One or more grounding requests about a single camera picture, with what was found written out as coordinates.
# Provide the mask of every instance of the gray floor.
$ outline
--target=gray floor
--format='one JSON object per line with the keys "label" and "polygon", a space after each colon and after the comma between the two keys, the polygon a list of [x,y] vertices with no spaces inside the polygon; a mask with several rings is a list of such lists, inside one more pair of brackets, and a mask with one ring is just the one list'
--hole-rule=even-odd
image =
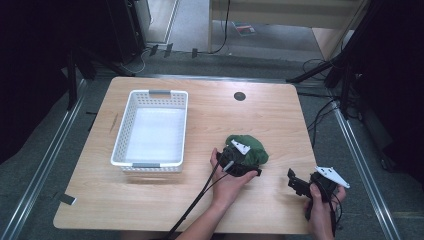
{"label": "gray floor", "polygon": [[151,15],[147,41],[150,43],[165,44],[168,42],[174,16],[178,8],[178,0],[149,0]]}
{"label": "gray floor", "polygon": [[[207,1],[180,0],[169,38],[169,42],[174,43],[173,50],[190,52],[193,47],[199,48],[199,51],[206,49],[207,35],[204,35],[204,31],[207,25],[202,26],[201,23],[204,24],[202,19],[191,20],[192,14],[200,14],[200,9],[205,7],[205,2]],[[220,22],[215,24],[217,26],[214,27],[216,31],[214,47],[219,46],[220,34],[221,37],[223,36],[222,31],[220,32]],[[143,69],[137,73],[137,76],[144,77],[190,75],[215,80],[228,80],[223,77],[231,77],[238,81],[284,83],[284,79],[303,73],[302,67],[305,61],[321,58],[310,29],[255,24],[252,26],[258,33],[275,33],[275,36],[266,35],[265,37],[265,34],[264,36],[258,36],[260,35],[258,34],[241,38],[237,32],[234,32],[229,35],[228,45],[223,48],[225,52],[222,55],[199,55],[192,59],[189,53],[174,52],[171,56],[164,58],[163,52],[158,52],[152,57],[146,54],[143,56],[144,62],[136,59],[127,67],[134,71]],[[18,239],[119,239],[119,233],[115,231],[62,230],[54,228],[52,224],[59,205],[54,195],[65,191],[94,120],[94,116],[86,112],[98,111],[110,80],[115,76],[110,70],[102,67],[98,67],[98,72],[94,81],[88,81],[87,94],[82,106]],[[322,82],[317,80],[308,80],[297,85],[297,89],[298,92],[327,94],[327,89],[323,88]],[[299,99],[306,124],[311,123],[320,108],[329,101],[326,98],[305,96],[299,96]],[[6,229],[19,199],[48,150],[65,116],[66,106],[67,96],[65,95],[37,127],[22,150],[0,165],[0,232]],[[391,212],[400,237],[422,239],[424,236],[424,206],[422,204],[424,194],[421,186],[409,175],[393,174],[383,170],[379,163],[380,157],[370,140],[367,129],[358,120],[351,119],[348,122],[354,130],[372,172],[373,180]],[[351,185],[348,198],[343,203],[344,215],[337,231],[337,238],[390,239],[386,238],[382,230],[376,209],[366,189],[367,183],[363,181],[358,171],[351,149],[334,113],[327,115],[318,125],[314,153],[318,165],[334,167]],[[287,236],[287,239],[310,238],[293,235]]]}

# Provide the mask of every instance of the green cloth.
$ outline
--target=green cloth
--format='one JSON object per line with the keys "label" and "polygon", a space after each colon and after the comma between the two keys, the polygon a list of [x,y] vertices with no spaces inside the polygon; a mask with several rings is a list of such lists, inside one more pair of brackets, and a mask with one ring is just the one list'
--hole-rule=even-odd
{"label": "green cloth", "polygon": [[234,145],[231,143],[233,139],[238,143],[250,147],[249,152],[246,154],[246,158],[241,164],[246,166],[258,166],[268,161],[269,156],[264,146],[256,138],[250,135],[230,135],[227,140],[225,140],[225,144],[233,147]]}

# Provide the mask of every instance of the basket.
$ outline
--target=basket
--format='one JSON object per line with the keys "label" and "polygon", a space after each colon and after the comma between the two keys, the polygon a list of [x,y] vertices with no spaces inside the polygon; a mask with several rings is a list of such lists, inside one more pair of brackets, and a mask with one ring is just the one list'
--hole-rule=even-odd
{"label": "basket", "polygon": [[188,93],[134,90],[127,106],[111,163],[125,172],[181,172]]}

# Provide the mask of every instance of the cable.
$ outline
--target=cable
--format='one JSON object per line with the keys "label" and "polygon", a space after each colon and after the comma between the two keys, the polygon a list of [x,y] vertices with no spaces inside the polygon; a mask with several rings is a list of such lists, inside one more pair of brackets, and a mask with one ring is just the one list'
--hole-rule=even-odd
{"label": "cable", "polygon": [[[222,9],[222,8],[221,8],[221,1],[222,1],[222,0],[219,0],[219,1],[218,1],[218,8],[220,9],[220,11],[219,11],[220,18],[219,18],[219,19],[223,19],[223,17],[222,17],[222,12],[223,12],[223,11],[221,10],[221,9]],[[224,29],[224,26],[223,26],[223,24],[222,24],[222,23],[223,23],[223,21],[221,20],[221,21],[220,21],[221,31],[225,34],[225,29]],[[227,51],[225,51],[225,53],[223,53],[223,55],[226,55],[226,54],[227,54],[227,52],[229,52],[229,51],[230,51],[230,47],[229,47],[228,45],[227,45],[226,47],[227,47]]]}
{"label": "cable", "polygon": [[339,217],[337,218],[337,221],[336,221],[336,224],[339,224],[340,219],[342,218],[342,215],[343,215],[342,202],[340,201],[340,199],[337,197],[336,194],[333,193],[333,196],[337,199],[337,202],[336,201],[333,201],[333,202],[337,203],[338,207],[340,208],[340,214],[339,214]]}
{"label": "cable", "polygon": [[140,70],[138,70],[138,71],[132,71],[132,70],[130,70],[130,69],[128,69],[128,68],[126,68],[122,63],[121,63],[121,67],[123,67],[125,70],[127,70],[128,72],[130,72],[130,73],[141,73],[143,70],[144,70],[144,68],[146,67],[146,62],[144,62],[144,60],[143,60],[143,55],[146,53],[146,52],[148,52],[148,50],[149,49],[147,49],[147,50],[144,50],[141,54],[140,54],[140,59],[141,59],[141,62],[143,63],[143,67],[140,69]]}
{"label": "cable", "polygon": [[319,111],[318,111],[318,113],[317,113],[317,115],[316,115],[316,117],[315,117],[315,121],[313,121],[312,122],[312,124],[314,124],[314,128],[313,128],[313,135],[312,135],[312,148],[314,148],[314,146],[315,146],[315,138],[316,138],[316,133],[317,133],[317,122],[318,122],[318,118],[320,117],[320,114],[321,114],[321,112],[328,106],[328,105],[330,105],[330,103],[332,103],[332,102],[334,102],[335,101],[335,99],[331,99],[331,101],[329,101],[327,104],[325,104],[324,105],[324,107],[322,107]]}
{"label": "cable", "polygon": [[333,98],[333,99],[339,99],[339,96],[331,96],[331,95],[320,95],[315,93],[303,93],[303,92],[297,92],[298,95],[305,96],[305,97],[322,97],[322,98]]}
{"label": "cable", "polygon": [[186,210],[186,212],[183,214],[183,216],[180,218],[180,220],[178,220],[178,222],[174,225],[174,227],[167,233],[167,235],[162,238],[162,240],[168,240],[169,237],[174,234],[174,232],[177,230],[177,228],[181,225],[181,223],[187,218],[188,214],[191,212],[191,210],[193,210],[193,208],[196,206],[196,204],[200,201],[200,199],[203,197],[203,195],[213,186],[215,185],[218,181],[220,181],[221,179],[223,179],[224,177],[226,177],[228,174],[222,176],[221,178],[219,178],[218,180],[216,180],[215,182],[212,183],[211,186],[208,187],[210,181],[213,178],[213,175],[215,174],[216,170],[218,169],[219,163],[221,162],[222,156],[218,159],[218,162],[216,163],[216,165],[214,166],[211,175],[209,176],[208,180],[206,181],[205,186],[203,187],[202,191],[200,191],[199,195],[197,195],[197,197],[194,199],[194,201],[191,203],[191,205],[188,207],[188,209]]}
{"label": "cable", "polygon": [[[306,73],[306,69],[305,69],[306,64],[307,64],[307,63],[309,63],[309,62],[312,62],[312,61],[320,61],[320,63],[318,63],[318,66],[320,66],[321,64],[326,63],[326,61],[324,61],[324,60],[322,60],[322,59],[318,59],[318,58],[309,59],[308,61],[306,61],[306,62],[304,62],[304,63],[302,64],[302,70],[303,70],[303,72],[304,72],[304,73]],[[319,74],[320,74],[321,76],[323,76],[324,78],[316,78],[316,77],[314,77],[314,76],[312,76],[311,78],[312,78],[312,79],[315,79],[315,80],[323,81],[323,80],[325,80],[325,78],[327,77],[327,76],[325,76],[324,74],[322,74],[322,72],[319,72]]]}
{"label": "cable", "polygon": [[321,114],[321,115],[319,116],[319,117],[320,117],[320,119],[319,119],[318,121],[313,121],[311,124],[309,124],[309,126],[307,127],[308,132],[312,130],[311,126],[312,126],[313,124],[315,124],[315,122],[316,122],[316,125],[320,124],[320,123],[321,123],[321,121],[324,119],[324,117],[325,117],[326,115],[328,115],[329,113],[331,113],[332,111],[334,111],[334,110],[336,110],[336,109],[338,109],[338,107],[335,107],[335,108],[333,108],[333,109],[329,110],[328,112]]}
{"label": "cable", "polygon": [[215,50],[213,52],[199,52],[199,53],[207,53],[207,54],[215,54],[219,51],[221,51],[221,49],[224,47],[225,43],[227,42],[227,37],[228,37],[228,15],[230,14],[230,5],[231,5],[231,0],[228,0],[228,5],[227,5],[227,16],[225,17],[225,31],[224,31],[224,42],[222,43],[221,47],[218,50]]}

